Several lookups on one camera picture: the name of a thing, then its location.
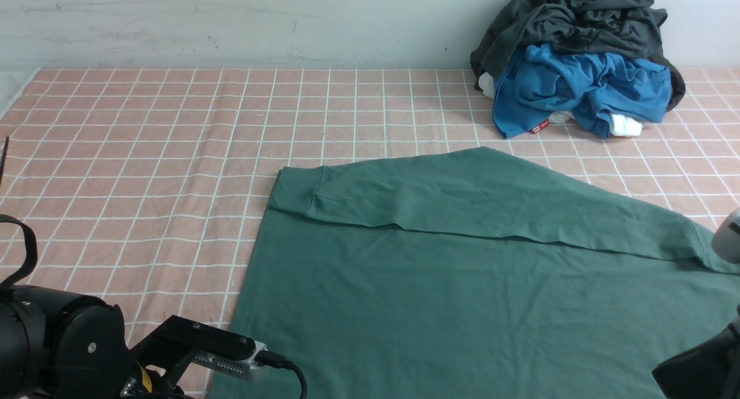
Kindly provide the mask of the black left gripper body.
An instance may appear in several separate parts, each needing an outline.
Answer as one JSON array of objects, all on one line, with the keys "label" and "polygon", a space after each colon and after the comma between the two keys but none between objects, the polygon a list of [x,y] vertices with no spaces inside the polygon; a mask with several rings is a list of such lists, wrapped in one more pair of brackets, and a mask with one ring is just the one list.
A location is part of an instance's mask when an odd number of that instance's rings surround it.
[{"label": "black left gripper body", "polygon": [[161,362],[164,365],[163,374],[146,368],[131,355],[120,359],[119,398],[190,398],[177,383],[195,355],[185,353],[164,357]]}]

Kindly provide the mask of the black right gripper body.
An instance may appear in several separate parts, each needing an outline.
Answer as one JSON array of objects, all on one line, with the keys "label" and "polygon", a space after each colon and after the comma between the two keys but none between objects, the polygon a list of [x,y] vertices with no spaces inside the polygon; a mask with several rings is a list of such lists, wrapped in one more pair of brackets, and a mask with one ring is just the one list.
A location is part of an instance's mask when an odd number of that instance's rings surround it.
[{"label": "black right gripper body", "polygon": [[738,398],[738,325],[662,362],[652,375],[666,398]]}]

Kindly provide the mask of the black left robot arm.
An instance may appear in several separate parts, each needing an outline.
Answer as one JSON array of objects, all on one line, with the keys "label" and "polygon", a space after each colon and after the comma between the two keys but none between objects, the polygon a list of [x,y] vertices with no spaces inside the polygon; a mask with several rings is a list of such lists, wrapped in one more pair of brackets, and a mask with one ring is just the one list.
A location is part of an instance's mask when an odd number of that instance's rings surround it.
[{"label": "black left robot arm", "polygon": [[182,389],[143,367],[128,349],[119,306],[98,297],[21,285],[39,261],[35,233],[25,259],[2,281],[3,398],[183,398]]}]

